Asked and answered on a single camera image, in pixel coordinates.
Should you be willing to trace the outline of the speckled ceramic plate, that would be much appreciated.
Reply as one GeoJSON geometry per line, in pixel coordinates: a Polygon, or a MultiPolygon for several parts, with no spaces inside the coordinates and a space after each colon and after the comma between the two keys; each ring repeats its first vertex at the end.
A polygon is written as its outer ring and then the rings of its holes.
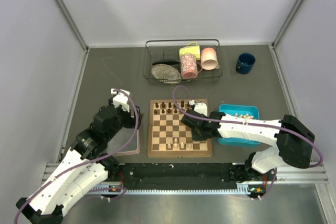
{"type": "Polygon", "coordinates": [[[151,74],[154,78],[165,84],[178,84],[181,82],[180,72],[170,65],[154,65],[151,69],[151,74]]]}

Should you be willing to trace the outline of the dark blue mug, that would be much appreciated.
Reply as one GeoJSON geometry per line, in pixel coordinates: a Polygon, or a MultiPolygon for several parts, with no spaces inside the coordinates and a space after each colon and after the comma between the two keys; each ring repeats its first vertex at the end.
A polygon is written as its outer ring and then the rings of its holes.
{"type": "Polygon", "coordinates": [[[250,53],[246,52],[239,55],[236,62],[236,72],[240,74],[250,73],[255,62],[256,62],[255,56],[250,53]]]}

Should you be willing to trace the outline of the metal tray pink rim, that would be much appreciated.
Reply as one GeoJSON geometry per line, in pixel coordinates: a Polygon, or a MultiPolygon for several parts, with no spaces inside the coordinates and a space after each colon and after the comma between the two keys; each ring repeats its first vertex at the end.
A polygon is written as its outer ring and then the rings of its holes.
{"type": "Polygon", "coordinates": [[[107,153],[114,153],[113,156],[127,156],[127,155],[136,155],[140,153],[140,136],[139,130],[137,130],[136,134],[132,138],[132,140],[125,146],[123,149],[120,149],[123,145],[125,145],[130,137],[132,136],[134,129],[121,129],[115,137],[108,143],[108,147],[106,149],[107,153]]]}

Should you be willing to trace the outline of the pink white mug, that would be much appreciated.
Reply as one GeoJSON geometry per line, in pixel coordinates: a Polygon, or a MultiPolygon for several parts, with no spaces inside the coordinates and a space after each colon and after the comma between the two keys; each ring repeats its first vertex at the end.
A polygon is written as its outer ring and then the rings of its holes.
{"type": "Polygon", "coordinates": [[[217,53],[214,48],[207,47],[201,51],[201,66],[204,70],[214,70],[218,67],[217,53]]]}

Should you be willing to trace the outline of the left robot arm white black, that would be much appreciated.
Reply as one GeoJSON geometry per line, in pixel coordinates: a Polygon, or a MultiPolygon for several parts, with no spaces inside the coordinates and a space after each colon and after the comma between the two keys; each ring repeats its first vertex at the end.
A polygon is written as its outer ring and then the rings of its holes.
{"type": "Polygon", "coordinates": [[[113,104],[101,107],[49,178],[31,196],[17,202],[18,213],[30,223],[61,223],[70,208],[94,186],[116,179],[119,163],[105,150],[120,130],[138,130],[142,114],[138,106],[133,108],[130,111],[113,104]]]}

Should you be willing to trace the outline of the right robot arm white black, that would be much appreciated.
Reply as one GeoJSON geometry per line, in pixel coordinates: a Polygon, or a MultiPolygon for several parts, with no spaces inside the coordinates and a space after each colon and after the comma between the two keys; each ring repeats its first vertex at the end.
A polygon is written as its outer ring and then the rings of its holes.
{"type": "Polygon", "coordinates": [[[192,139],[242,138],[261,142],[269,147],[251,153],[243,168],[233,172],[239,181],[257,180],[269,171],[286,165],[307,169],[310,167],[314,134],[296,117],[285,115],[281,120],[243,119],[223,112],[205,116],[188,109],[181,122],[192,130],[192,139]]]}

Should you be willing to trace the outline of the yellow mug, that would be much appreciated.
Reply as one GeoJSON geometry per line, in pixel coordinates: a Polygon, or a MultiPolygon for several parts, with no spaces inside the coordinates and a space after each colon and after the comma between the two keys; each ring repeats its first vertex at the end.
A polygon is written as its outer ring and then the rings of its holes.
{"type": "Polygon", "coordinates": [[[179,57],[182,57],[185,54],[192,54],[195,56],[196,60],[200,61],[201,59],[201,49],[200,45],[197,42],[191,42],[187,46],[179,49],[179,57]]]}

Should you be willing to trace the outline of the pink patterned mug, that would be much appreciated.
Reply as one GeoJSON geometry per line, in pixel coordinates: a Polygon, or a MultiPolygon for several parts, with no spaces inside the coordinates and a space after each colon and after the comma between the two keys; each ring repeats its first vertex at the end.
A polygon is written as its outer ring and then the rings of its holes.
{"type": "Polygon", "coordinates": [[[183,79],[195,79],[203,70],[201,63],[198,62],[194,55],[185,54],[180,57],[181,77],[183,79]]]}

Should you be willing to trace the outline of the wooden chess board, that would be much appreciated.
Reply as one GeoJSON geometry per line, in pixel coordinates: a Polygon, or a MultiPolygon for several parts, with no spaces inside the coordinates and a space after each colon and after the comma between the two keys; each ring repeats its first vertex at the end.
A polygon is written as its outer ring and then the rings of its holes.
{"type": "Polygon", "coordinates": [[[193,141],[189,127],[181,122],[183,113],[175,106],[173,100],[151,100],[149,106],[149,137],[148,157],[173,158],[173,157],[211,157],[212,140],[193,141]],[[180,143],[184,143],[184,149],[180,149],[180,143]]]}

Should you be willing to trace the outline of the aluminium front rail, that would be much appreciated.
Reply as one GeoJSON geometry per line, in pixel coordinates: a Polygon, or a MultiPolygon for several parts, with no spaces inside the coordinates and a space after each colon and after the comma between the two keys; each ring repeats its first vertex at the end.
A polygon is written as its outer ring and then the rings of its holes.
{"type": "Polygon", "coordinates": [[[107,179],[97,186],[123,186],[131,194],[249,194],[271,182],[324,184],[322,166],[280,167],[260,174],[234,163],[127,163],[108,166],[107,179]]]}

